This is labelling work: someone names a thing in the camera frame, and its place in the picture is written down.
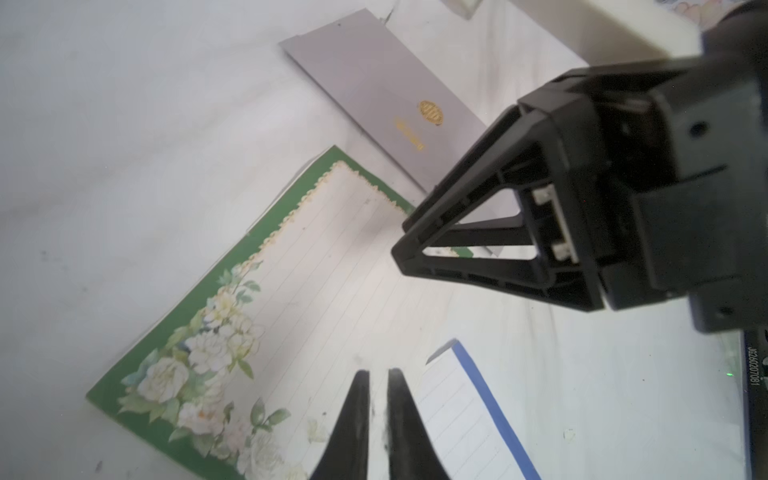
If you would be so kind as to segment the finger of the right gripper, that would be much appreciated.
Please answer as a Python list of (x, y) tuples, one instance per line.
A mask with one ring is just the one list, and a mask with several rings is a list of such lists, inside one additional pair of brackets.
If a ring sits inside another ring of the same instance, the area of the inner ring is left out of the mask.
[[(406, 234), (565, 234), (557, 191), (542, 205), (538, 191), (567, 185), (567, 105), (516, 105), (492, 125), (404, 222)], [(501, 190), (515, 192), (512, 217), (461, 221)]]
[[(489, 239), (504, 246), (535, 246), (532, 259), (431, 256), (428, 247), (477, 246)], [(537, 300), (583, 312), (603, 308), (597, 278), (586, 265), (559, 260), (551, 245), (563, 240), (553, 215), (525, 219), (522, 215), (474, 224), (441, 226), (433, 237), (421, 241), (409, 230), (392, 249), (400, 271), (411, 277), (463, 283)]]

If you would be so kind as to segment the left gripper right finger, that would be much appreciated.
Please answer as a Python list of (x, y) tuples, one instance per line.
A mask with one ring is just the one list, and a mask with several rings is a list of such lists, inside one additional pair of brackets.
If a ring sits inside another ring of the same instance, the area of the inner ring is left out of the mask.
[(387, 431), (392, 480), (449, 479), (429, 439), (406, 378), (397, 368), (388, 371)]

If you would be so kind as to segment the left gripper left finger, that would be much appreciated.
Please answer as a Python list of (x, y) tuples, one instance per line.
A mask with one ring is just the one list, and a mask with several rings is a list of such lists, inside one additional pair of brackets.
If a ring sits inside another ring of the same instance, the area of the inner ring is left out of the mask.
[(370, 373), (355, 373), (311, 480), (365, 480), (370, 429)]

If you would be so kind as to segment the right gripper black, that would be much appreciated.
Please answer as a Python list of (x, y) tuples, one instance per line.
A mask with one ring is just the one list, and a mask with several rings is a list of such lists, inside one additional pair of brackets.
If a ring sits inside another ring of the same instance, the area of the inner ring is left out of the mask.
[(585, 62), (520, 99), (567, 105), (559, 260), (604, 306), (684, 297), (702, 332), (767, 322), (767, 5), (710, 27), (657, 1), (524, 1)]

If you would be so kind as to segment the blue floral letter paper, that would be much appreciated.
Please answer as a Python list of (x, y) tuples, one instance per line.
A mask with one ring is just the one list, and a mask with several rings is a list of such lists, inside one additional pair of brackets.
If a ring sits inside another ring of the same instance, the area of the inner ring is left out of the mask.
[(416, 404), (452, 479), (539, 479), (478, 366), (457, 339), (427, 360)]

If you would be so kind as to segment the grey envelope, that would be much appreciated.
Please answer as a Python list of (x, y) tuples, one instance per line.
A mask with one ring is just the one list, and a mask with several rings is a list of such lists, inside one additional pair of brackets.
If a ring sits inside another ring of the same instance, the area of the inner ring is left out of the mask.
[(427, 196), (486, 125), (367, 9), (280, 43)]

